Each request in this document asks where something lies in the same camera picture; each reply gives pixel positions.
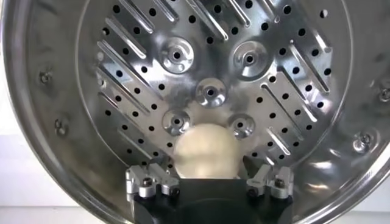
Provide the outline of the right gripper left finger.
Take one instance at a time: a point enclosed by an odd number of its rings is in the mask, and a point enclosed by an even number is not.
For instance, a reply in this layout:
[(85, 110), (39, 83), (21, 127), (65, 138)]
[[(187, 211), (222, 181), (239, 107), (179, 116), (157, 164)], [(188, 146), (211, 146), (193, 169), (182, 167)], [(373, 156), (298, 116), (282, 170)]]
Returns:
[(180, 180), (172, 169), (170, 159), (130, 166), (126, 170), (126, 197), (153, 198), (158, 194), (177, 197), (180, 194)]

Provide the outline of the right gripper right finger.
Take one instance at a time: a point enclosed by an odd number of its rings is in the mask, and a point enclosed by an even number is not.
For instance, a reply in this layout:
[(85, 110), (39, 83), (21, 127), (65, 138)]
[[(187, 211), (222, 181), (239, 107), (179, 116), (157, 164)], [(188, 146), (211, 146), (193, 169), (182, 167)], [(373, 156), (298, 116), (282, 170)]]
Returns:
[(266, 162), (243, 158), (246, 171), (246, 195), (260, 198), (269, 194), (272, 198), (289, 198), (293, 195), (293, 172), (286, 166), (275, 167)]

